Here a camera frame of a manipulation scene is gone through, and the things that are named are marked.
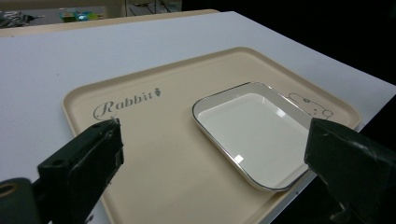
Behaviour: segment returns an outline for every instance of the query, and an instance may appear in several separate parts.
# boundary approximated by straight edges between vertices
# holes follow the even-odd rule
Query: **white dish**
[[[264,84],[246,83],[197,101],[201,130],[256,189],[288,189],[307,170],[311,116]]]

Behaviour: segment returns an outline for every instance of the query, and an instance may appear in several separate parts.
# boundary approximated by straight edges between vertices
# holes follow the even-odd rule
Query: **tray rim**
[[[306,80],[305,78],[295,74],[294,72],[290,71],[288,68],[284,67],[283,65],[273,61],[272,59],[268,58],[267,56],[261,54],[260,52],[258,52],[255,49],[251,49],[251,48],[247,48],[247,47],[236,47],[236,48],[231,48],[231,49],[224,49],[224,50],[220,50],[220,51],[216,51],[216,52],[211,52],[211,53],[207,53],[205,55],[200,55],[200,56],[196,56],[196,57],[191,57],[188,59],[184,59],[184,60],[180,60],[177,62],[173,62],[173,63],[167,63],[167,64],[162,64],[159,66],[154,66],[154,67],[149,67],[146,69],[142,69],[142,70],[138,70],[132,73],[128,73],[126,75],[121,75],[119,77],[111,77],[111,78],[106,78],[103,80],[98,80],[95,81],[93,83],[88,83],[86,85],[82,85],[79,87],[74,88],[73,90],[71,90],[70,92],[68,92],[66,94],[66,96],[64,97],[63,103],[62,103],[62,107],[64,109],[64,114],[66,116],[67,122],[69,123],[69,126],[73,132],[74,135],[76,135],[76,133],[78,132],[79,129],[79,125],[78,122],[75,121],[75,112],[70,111],[70,105],[68,103],[70,102],[66,102],[67,98],[71,97],[72,100],[74,100],[75,98],[78,98],[82,95],[85,95],[87,88],[94,88],[95,90],[97,89],[101,89],[103,88],[103,84],[107,84],[108,82],[110,82],[110,85],[113,85],[114,83],[118,84],[120,83],[120,81],[123,80],[130,80],[130,79],[135,79],[136,77],[139,77],[141,75],[148,75],[148,76],[152,76],[152,75],[156,75],[158,72],[161,72],[162,69],[165,70],[172,70],[175,67],[179,67],[180,65],[184,66],[185,63],[188,63],[189,65],[195,64],[195,63],[201,63],[207,61],[208,59],[217,59],[218,57],[222,57],[222,56],[227,56],[229,54],[238,54],[238,53],[243,53],[243,54],[248,54],[249,56],[253,56],[253,57],[258,57],[260,60],[264,60],[268,65],[273,66],[275,69],[280,69],[281,72],[283,73],[287,73],[287,75],[292,74],[293,78],[296,78],[297,80],[302,80],[304,82],[304,84],[308,85],[309,87],[313,87],[320,91],[323,91],[323,89],[321,89],[319,86],[311,83],[309,80]],[[351,105],[347,104],[346,102],[344,102],[343,100],[341,100],[340,98],[336,97],[335,95],[330,94],[329,92],[326,92],[326,95],[330,95],[333,99],[340,101],[343,105],[347,105],[348,108],[348,112],[350,112],[350,109],[352,109],[352,112],[354,115],[357,115],[360,117],[359,112]],[[310,182],[312,173],[311,172],[307,172],[303,175],[302,178],[299,178],[299,181],[301,180],[302,183],[306,183],[306,181],[308,181],[307,183]],[[299,186],[299,185],[295,185],[291,187],[292,190],[301,190],[304,187]],[[276,213],[276,209],[278,209],[279,206],[281,206],[281,204],[283,203],[283,200],[289,197],[292,197],[291,193],[294,191],[286,191],[285,193],[282,193],[280,195],[278,195],[276,197],[275,201],[272,201],[270,204],[265,205],[265,203],[262,204],[262,206],[265,205],[266,210],[260,210],[259,214],[254,215],[254,217],[250,217],[248,220],[250,220],[251,218],[253,218],[254,220],[258,220],[255,219],[256,217],[259,219],[263,219],[263,218],[267,218],[267,216],[272,216],[273,213]],[[106,212],[109,215],[110,219],[112,219],[113,223],[114,220],[113,218],[118,218],[118,216],[112,212],[113,208],[109,208],[108,206],[110,206],[108,199],[106,198],[108,196],[106,196],[105,193],[105,197],[103,197],[101,200],[102,202],[104,202],[104,207],[106,208]]]

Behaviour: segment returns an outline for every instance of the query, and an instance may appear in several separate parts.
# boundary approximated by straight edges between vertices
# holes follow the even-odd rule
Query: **cable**
[[[136,16],[136,14],[134,14],[134,11],[129,7],[129,10],[132,12],[132,14],[134,15],[134,16]]]
[[[42,17],[44,16],[34,17],[29,15],[24,15],[21,12],[17,12],[17,11],[11,11],[11,12],[0,11],[0,29],[28,26],[30,21]]]
[[[124,0],[125,17],[128,17],[128,5],[129,5],[129,0]]]
[[[153,11],[151,11],[151,9],[149,9],[149,4],[146,4],[146,8],[148,9],[149,12],[151,12],[151,14],[155,14]]]
[[[171,10],[169,10],[169,8],[166,6],[165,2],[163,0],[158,0],[160,2],[160,4],[162,4],[167,12],[171,12]]]

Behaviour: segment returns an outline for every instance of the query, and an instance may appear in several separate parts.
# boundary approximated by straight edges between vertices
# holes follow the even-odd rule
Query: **printed logo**
[[[318,119],[329,119],[334,113],[316,102],[303,97],[302,95],[291,92],[286,98],[291,99],[297,106],[299,106],[305,113]]]
[[[117,112],[121,109],[137,105],[160,96],[160,88],[155,88],[154,94],[151,91],[148,93],[142,92],[141,94],[137,94],[133,97],[127,97],[121,101],[107,101],[100,104],[93,110],[93,117],[98,120],[115,118]]]

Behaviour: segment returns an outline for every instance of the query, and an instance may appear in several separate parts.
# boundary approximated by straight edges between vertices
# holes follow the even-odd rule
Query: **beige tray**
[[[120,119],[125,163],[102,202],[113,223],[257,223],[288,196],[259,191],[200,131],[192,105],[260,82],[312,116],[350,128],[355,109],[253,49],[236,48],[83,86],[67,94],[74,134]]]

